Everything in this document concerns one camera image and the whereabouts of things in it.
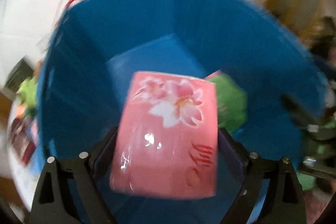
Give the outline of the blue plastic crate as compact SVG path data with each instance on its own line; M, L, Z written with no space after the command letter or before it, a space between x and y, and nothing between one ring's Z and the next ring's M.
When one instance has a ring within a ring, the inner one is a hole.
M90 152L118 128L136 72L205 80L217 70L247 94L247 121L232 138L263 159L287 157L296 173L302 135L280 96L318 118L327 81L291 32L243 0L85 0L67 10L38 80L46 161ZM117 223L221 223L242 186L219 148L216 192L207 198L113 191L112 161L96 185Z

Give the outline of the maroon knit beanie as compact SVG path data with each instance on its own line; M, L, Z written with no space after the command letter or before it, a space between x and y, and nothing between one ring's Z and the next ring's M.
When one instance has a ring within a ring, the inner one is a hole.
M29 123L24 119L15 118L11 124L9 141L23 166L27 166L35 152L36 145L30 136Z

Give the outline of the barcoded pink tissue pack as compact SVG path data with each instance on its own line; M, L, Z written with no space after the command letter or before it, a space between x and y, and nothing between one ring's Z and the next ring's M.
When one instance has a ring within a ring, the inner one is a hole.
M217 71L211 73L210 75L206 76L206 77L205 77L205 80L212 79L213 77L218 76L218 75L220 75L221 73L222 73L221 70L217 70Z

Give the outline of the pink flower tissue pack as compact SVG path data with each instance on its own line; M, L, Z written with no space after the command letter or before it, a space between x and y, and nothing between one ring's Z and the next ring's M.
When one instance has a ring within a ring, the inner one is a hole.
M211 197L217 155L213 83L167 73L133 75L109 177L113 191L171 199Z

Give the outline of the green frog plush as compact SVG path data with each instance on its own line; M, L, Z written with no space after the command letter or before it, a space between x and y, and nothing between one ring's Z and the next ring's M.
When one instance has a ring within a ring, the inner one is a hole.
M37 78L27 77L19 86L17 96L26 110L35 110L37 106Z

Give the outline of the black gift box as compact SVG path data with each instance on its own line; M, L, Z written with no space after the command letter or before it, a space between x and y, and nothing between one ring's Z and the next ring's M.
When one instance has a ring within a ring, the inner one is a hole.
M25 57L21 58L7 76L2 90L7 93L15 94L18 91L21 83L26 78L33 77L33 74L34 69L30 62Z

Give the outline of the green plush towel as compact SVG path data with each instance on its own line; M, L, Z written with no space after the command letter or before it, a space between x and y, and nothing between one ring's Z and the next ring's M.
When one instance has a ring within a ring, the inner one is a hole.
M208 81L215 84L218 128L224 128L232 135L247 121L247 94L224 73Z

